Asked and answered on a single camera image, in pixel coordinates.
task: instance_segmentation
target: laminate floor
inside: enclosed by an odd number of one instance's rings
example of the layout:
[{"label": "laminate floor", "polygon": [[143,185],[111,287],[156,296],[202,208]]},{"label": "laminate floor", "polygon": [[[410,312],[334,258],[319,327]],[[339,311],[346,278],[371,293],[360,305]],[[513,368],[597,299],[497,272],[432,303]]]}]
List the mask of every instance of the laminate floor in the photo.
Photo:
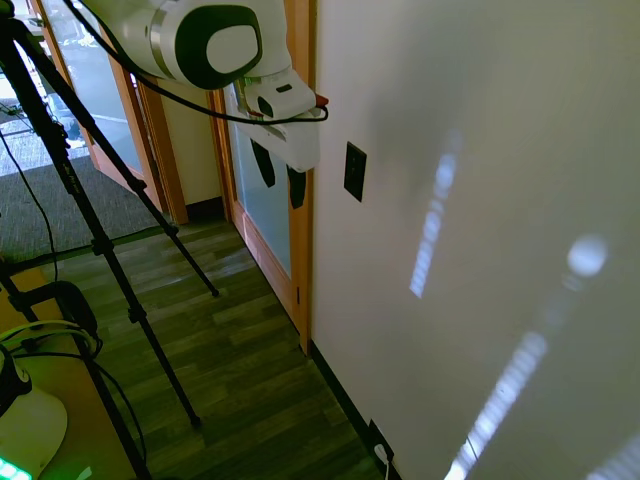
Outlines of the laminate floor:
[{"label": "laminate floor", "polygon": [[183,228],[180,237],[219,298],[164,235],[116,252],[203,419],[197,431],[141,328],[129,322],[104,259],[84,255],[60,264],[61,278],[76,283],[96,313],[105,340],[98,361],[134,406],[154,478],[378,480],[235,228],[208,222]]}]

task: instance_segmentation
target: electrical cord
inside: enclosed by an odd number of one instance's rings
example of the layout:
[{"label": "electrical cord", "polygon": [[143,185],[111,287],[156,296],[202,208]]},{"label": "electrical cord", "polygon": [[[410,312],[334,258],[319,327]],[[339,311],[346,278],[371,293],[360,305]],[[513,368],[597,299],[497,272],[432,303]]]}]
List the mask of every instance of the electrical cord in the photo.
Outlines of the electrical cord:
[{"label": "electrical cord", "polygon": [[78,328],[78,324],[73,322],[67,322],[66,320],[40,320],[38,322],[25,323],[23,325],[19,325],[11,330],[7,330],[6,332],[0,333],[0,342],[4,342],[9,340],[10,338],[15,337],[17,334],[24,330],[29,330],[33,327],[42,327],[45,325],[62,325],[70,328]]},{"label": "electrical cord", "polygon": [[53,240],[53,231],[51,230],[51,223],[49,223],[49,217],[45,213],[44,208],[42,208],[42,205],[40,205],[40,202],[38,201],[38,197],[36,197],[36,194],[33,193],[31,185],[29,185],[29,181],[27,180],[27,177],[24,175],[24,172],[22,171],[20,164],[18,163],[16,158],[13,156],[13,153],[11,153],[11,148],[9,148],[9,144],[7,143],[7,140],[4,138],[2,131],[0,131],[0,139],[2,139],[2,143],[4,144],[4,148],[7,150],[7,153],[9,154],[9,158],[11,159],[15,167],[18,169],[18,173],[20,174],[20,178],[22,178],[22,182],[24,183],[25,187],[27,187],[27,190],[29,191],[29,195],[31,195],[33,202],[36,204],[36,207],[38,207],[38,210],[40,210],[42,218],[44,219],[44,223],[47,226],[47,233],[49,235],[49,245],[51,246],[51,255],[53,256],[53,268],[55,271],[54,281],[57,282],[58,281],[58,254],[56,252],[56,247]]},{"label": "electrical cord", "polygon": [[[34,352],[34,353],[24,353],[24,354],[19,354],[19,355],[14,355],[13,358],[36,358],[36,357],[63,357],[63,358],[73,358],[76,360],[84,360],[82,358],[82,356],[80,355],[75,355],[72,353],[59,353],[59,352]],[[102,366],[100,366],[95,360],[92,359],[93,364],[96,366],[96,368],[100,371],[100,373],[102,375],[104,375],[105,377],[107,377],[107,379],[113,384],[113,386],[116,388],[116,390],[118,391],[118,394],[120,395],[120,397],[122,398],[122,400],[124,401],[127,409],[129,410],[129,414],[131,415],[131,418],[133,419],[133,423],[136,427],[136,430],[138,431],[138,435],[140,437],[140,447],[142,449],[142,459],[144,460],[145,464],[147,463],[147,446],[145,444],[144,441],[144,435],[142,433],[142,427],[140,427],[140,422],[138,421],[138,417],[136,417],[136,413],[133,409],[133,406],[131,405],[131,402],[129,402],[129,399],[127,398],[127,396],[124,393],[124,390],[122,389],[122,387],[120,386],[120,384],[118,383],[118,381],[109,373],[107,372],[107,370],[105,370]]]},{"label": "electrical cord", "polygon": [[29,340],[40,340],[43,338],[48,338],[48,337],[53,337],[56,335],[75,335],[78,337],[81,337],[85,343],[87,344],[88,348],[93,350],[94,352],[91,354],[91,356],[95,355],[95,349],[93,345],[94,343],[96,343],[96,341],[91,337],[91,335],[89,335],[87,332],[85,332],[82,329],[76,329],[76,328],[67,328],[67,329],[63,329],[63,330],[49,330],[46,332],[33,332],[32,335],[26,335],[23,337],[19,337],[19,338],[14,338],[13,340],[3,340],[2,342],[0,342],[0,344],[2,344],[4,347],[9,348],[9,347],[13,347],[14,345],[19,345],[24,341],[29,341]]},{"label": "electrical cord", "polygon": [[478,461],[478,455],[476,454],[476,449],[473,448],[473,443],[471,443],[471,439],[467,437],[467,442],[469,442],[469,446],[471,447],[471,451],[473,452],[473,456],[476,458],[476,462]]},{"label": "electrical cord", "polygon": [[[200,105],[197,105],[193,102],[190,102],[189,100],[186,100],[178,95],[171,93],[168,90],[165,90],[164,88],[156,85],[155,83],[150,81],[148,78],[146,78],[142,74],[142,72],[140,71],[137,65],[135,65],[132,61],[130,61],[126,56],[124,57],[120,56],[120,54],[118,54],[113,48],[111,48],[111,46],[102,38],[100,33],[98,33],[95,30],[95,28],[93,28],[93,26],[89,23],[89,21],[73,5],[72,0],[62,0],[62,1],[67,6],[67,8],[69,8],[73,16],[76,17],[76,19],[82,24],[82,26],[93,36],[93,38],[96,40],[98,45],[100,45],[125,70],[127,70],[129,73],[132,73],[140,81],[140,83],[142,83],[149,89],[153,90],[154,92],[159,93],[160,95],[163,95],[173,100],[174,102],[184,105],[185,107],[189,107],[197,112],[204,113],[205,115],[209,115],[214,118],[219,118],[221,120],[228,120],[228,121],[237,122],[237,123],[245,123],[248,125],[268,126],[268,125],[282,125],[285,123],[319,123],[329,119],[329,110],[325,106],[319,107],[324,112],[324,117],[320,117],[320,118],[292,117],[292,118],[286,118],[283,120],[250,120],[247,118],[235,117],[233,115],[227,115],[226,113],[220,113],[205,107],[201,107]],[[86,5],[84,5],[84,7],[93,14],[93,12],[89,7],[87,7]]]},{"label": "electrical cord", "polygon": [[5,105],[4,103],[0,102],[0,112],[4,113],[5,115],[8,115],[10,117],[16,117],[18,120],[20,120],[22,123],[24,123],[29,130],[31,130],[33,132],[33,127],[31,126],[30,123],[27,123],[27,121],[20,116],[21,113],[24,113],[22,108],[20,107],[9,107],[8,105]]}]

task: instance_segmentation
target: baseboard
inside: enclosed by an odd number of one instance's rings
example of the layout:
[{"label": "baseboard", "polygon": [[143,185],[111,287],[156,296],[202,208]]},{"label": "baseboard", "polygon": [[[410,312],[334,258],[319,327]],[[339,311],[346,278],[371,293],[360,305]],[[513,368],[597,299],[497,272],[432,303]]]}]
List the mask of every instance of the baseboard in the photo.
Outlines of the baseboard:
[{"label": "baseboard", "polygon": [[222,197],[211,198],[203,202],[187,205],[187,216],[190,222],[224,218],[224,203]]},{"label": "baseboard", "polygon": [[[376,457],[375,453],[373,452],[373,447],[375,445],[373,437],[371,435],[371,430],[369,429],[367,422],[360,414],[351,398],[349,398],[346,390],[340,384],[340,381],[333,373],[333,370],[331,370],[331,367],[322,356],[322,353],[313,340],[311,341],[311,358],[315,362],[318,370],[320,370],[320,373],[324,377],[324,380],[327,382],[329,388],[338,400],[338,403],[342,407],[342,410],[347,416],[347,419],[349,419],[349,422],[351,422],[351,425],[353,425],[354,430],[360,437],[360,440],[367,449],[367,452],[375,460],[376,466],[378,467],[378,470],[384,478],[386,468],[382,464],[382,462],[378,460],[378,457]],[[389,472],[389,480],[401,480],[400,475],[398,474],[396,469],[393,468],[393,465],[391,466],[391,471]]]}]

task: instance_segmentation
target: black cable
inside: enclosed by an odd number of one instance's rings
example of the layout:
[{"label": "black cable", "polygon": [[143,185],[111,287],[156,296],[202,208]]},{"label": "black cable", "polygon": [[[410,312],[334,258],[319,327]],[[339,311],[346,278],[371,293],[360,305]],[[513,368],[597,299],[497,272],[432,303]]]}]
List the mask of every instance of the black cable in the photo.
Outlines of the black cable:
[{"label": "black cable", "polygon": [[[80,355],[75,355],[73,353],[60,353],[60,352],[34,352],[34,353],[24,353],[24,354],[13,356],[13,358],[34,358],[34,357],[63,357],[63,358],[74,358],[76,360],[84,360],[84,358],[82,358],[82,356]],[[113,384],[113,386],[116,387],[116,390],[118,390],[118,394],[120,395],[120,397],[122,397],[122,400],[127,406],[127,409],[129,410],[129,414],[131,415],[131,418],[133,419],[133,423],[135,424],[136,430],[138,431],[138,435],[140,436],[140,446],[142,448],[142,459],[146,464],[147,463],[147,446],[144,442],[144,435],[142,434],[142,428],[140,427],[140,423],[138,422],[138,417],[136,417],[136,413],[133,410],[133,406],[131,405],[131,402],[129,402],[129,399],[125,395],[124,390],[122,389],[118,381],[109,372],[107,372],[102,366],[100,366],[95,360],[92,359],[92,362],[96,366],[96,368],[100,370],[100,373],[105,377],[107,377],[107,379]]]},{"label": "black cable", "polygon": [[476,449],[473,448],[473,443],[471,443],[471,439],[467,437],[467,442],[469,442],[469,446],[471,447],[471,451],[473,452],[473,456],[476,457],[476,462],[478,461],[478,455],[476,454]]},{"label": "black cable", "polygon": [[[102,38],[102,36],[91,26],[91,24],[88,22],[88,20],[86,18],[84,18],[84,16],[80,13],[80,11],[73,5],[72,0],[62,0],[64,2],[64,4],[67,6],[67,8],[69,8],[69,10],[71,11],[71,13],[73,14],[74,17],[76,17],[76,19],[82,24],[82,26],[84,26],[84,28],[93,36],[93,38],[96,40],[96,42],[98,42],[98,45],[100,45],[116,62],[118,62],[125,70],[127,70],[129,73],[132,73],[139,81],[140,83],[146,85],[148,88],[150,88],[151,90],[153,90],[154,92],[159,93],[160,95],[163,95],[167,98],[170,98],[171,100],[173,100],[174,102],[177,102],[181,105],[184,105],[185,107],[189,107],[193,110],[196,110],[197,112],[200,113],[204,113],[205,115],[209,115],[211,117],[214,118],[219,118],[221,120],[228,120],[228,121],[232,121],[232,122],[237,122],[237,123],[246,123],[248,125],[263,125],[263,126],[268,126],[268,125],[282,125],[285,123],[319,123],[319,122],[324,122],[329,118],[329,110],[327,109],[327,107],[319,107],[320,110],[322,110],[324,112],[324,117],[321,118],[298,118],[298,117],[292,117],[292,118],[286,118],[283,120],[250,120],[247,118],[242,118],[242,117],[234,117],[233,115],[227,115],[226,113],[220,113],[220,112],[216,112],[213,110],[210,110],[208,108],[205,107],[201,107],[200,105],[197,105],[193,102],[190,102],[188,100],[185,100],[184,98],[175,95],[173,93],[171,93],[168,90],[165,90],[164,88],[156,85],[155,83],[153,83],[152,81],[150,81],[149,79],[147,79],[139,70],[138,66],[135,65],[133,62],[131,62],[126,56],[125,57],[121,57],[120,54],[118,54],[113,48],[111,48],[111,46],[105,42],[105,40]],[[89,10],[96,18],[99,18],[97,15],[95,15],[91,9],[89,7],[87,7],[86,5],[84,5],[84,7]]]},{"label": "black cable", "polygon": [[20,168],[20,164],[18,163],[16,158],[13,156],[13,153],[11,153],[9,144],[7,143],[7,140],[4,138],[2,131],[0,131],[0,139],[2,139],[2,143],[4,144],[4,148],[7,149],[9,158],[11,159],[15,167],[18,169],[18,173],[20,173],[20,178],[22,178],[22,182],[24,183],[25,187],[27,187],[27,190],[29,191],[29,195],[31,195],[31,198],[36,204],[36,207],[38,207],[38,210],[40,210],[40,213],[42,214],[42,218],[44,219],[44,223],[47,226],[47,233],[49,234],[49,245],[51,246],[51,255],[53,256],[53,268],[55,271],[55,281],[57,282],[58,281],[58,254],[56,252],[55,243],[53,241],[53,231],[51,230],[51,223],[49,223],[49,217],[47,217],[47,214],[45,213],[44,208],[42,208],[42,205],[40,205],[40,202],[38,201],[38,197],[36,197],[36,194],[33,193],[33,190],[31,189],[31,185],[29,185],[29,181],[27,180],[27,177],[25,177],[24,172],[22,171],[22,168]]},{"label": "black cable", "polygon": [[32,132],[33,130],[33,126],[30,123],[27,123],[27,121],[20,116],[21,113],[24,113],[24,111],[22,110],[22,108],[20,107],[9,107],[8,105],[0,102],[0,112],[4,113],[5,115],[8,115],[10,117],[16,117],[18,120],[20,120],[22,123],[24,123],[27,127],[29,127],[29,130],[31,130]]},{"label": "black cable", "polygon": [[[78,327],[78,328],[67,327],[67,329],[68,330],[75,330],[76,332],[82,331],[82,328],[80,328],[80,327]],[[14,332],[11,335],[9,335],[8,337],[3,338],[2,342],[6,342],[7,340],[10,340],[10,339],[14,338],[16,335],[19,335],[19,334],[27,332],[27,331],[28,331],[28,329],[20,330],[19,332]],[[25,338],[25,341],[29,341],[29,340],[40,341],[40,340],[44,340],[45,338],[50,338],[50,337],[51,337],[51,335],[43,335],[42,337],[38,337],[38,338]],[[93,339],[96,342],[96,349],[93,352],[93,354],[91,355],[91,359],[95,360],[96,358],[98,358],[98,355],[100,355],[100,352],[102,351],[102,347],[104,347],[104,341],[99,337],[94,337]],[[91,349],[91,346],[86,342],[86,340],[85,340],[85,344],[87,345],[87,348]],[[19,352],[20,350],[22,350],[24,348],[25,348],[25,343],[23,342],[21,345],[15,347],[12,350],[9,350],[9,353],[13,355],[14,353]]]}]

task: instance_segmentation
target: green light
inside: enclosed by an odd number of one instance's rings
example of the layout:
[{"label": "green light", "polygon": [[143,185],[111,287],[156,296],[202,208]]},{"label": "green light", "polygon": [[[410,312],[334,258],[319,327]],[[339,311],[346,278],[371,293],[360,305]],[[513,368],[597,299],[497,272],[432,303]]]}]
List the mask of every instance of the green light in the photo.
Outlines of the green light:
[{"label": "green light", "polygon": [[0,458],[0,479],[31,480],[31,475]]}]

